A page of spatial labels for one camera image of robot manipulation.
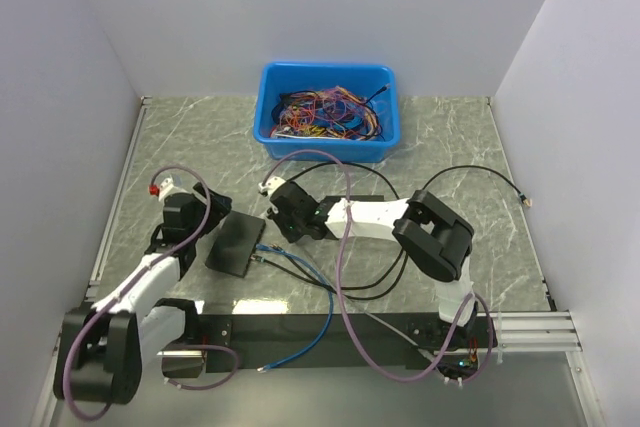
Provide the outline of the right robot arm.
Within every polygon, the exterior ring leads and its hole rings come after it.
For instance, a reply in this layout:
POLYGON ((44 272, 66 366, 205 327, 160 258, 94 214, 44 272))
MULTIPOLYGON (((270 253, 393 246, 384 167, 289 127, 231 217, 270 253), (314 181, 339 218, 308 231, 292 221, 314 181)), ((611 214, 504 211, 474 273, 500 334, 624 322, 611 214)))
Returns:
POLYGON ((475 333, 475 301, 470 255, 472 226, 427 190, 393 201, 316 201, 294 181, 271 177, 259 185, 271 207, 267 217, 290 243, 369 238, 398 243, 418 269, 435 283, 440 334, 452 346, 465 344, 475 333))

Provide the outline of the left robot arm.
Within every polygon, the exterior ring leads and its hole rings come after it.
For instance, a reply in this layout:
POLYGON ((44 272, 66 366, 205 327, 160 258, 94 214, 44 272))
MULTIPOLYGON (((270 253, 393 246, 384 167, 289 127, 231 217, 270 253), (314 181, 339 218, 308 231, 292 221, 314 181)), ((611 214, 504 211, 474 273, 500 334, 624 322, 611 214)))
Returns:
POLYGON ((157 353, 205 340, 195 302, 166 294, 193 264, 197 241, 229 215, 232 200, 200 183, 186 191, 169 179, 150 192, 163 204, 162 221, 138 266, 110 294, 64 316, 53 381, 60 400, 125 405, 157 353))

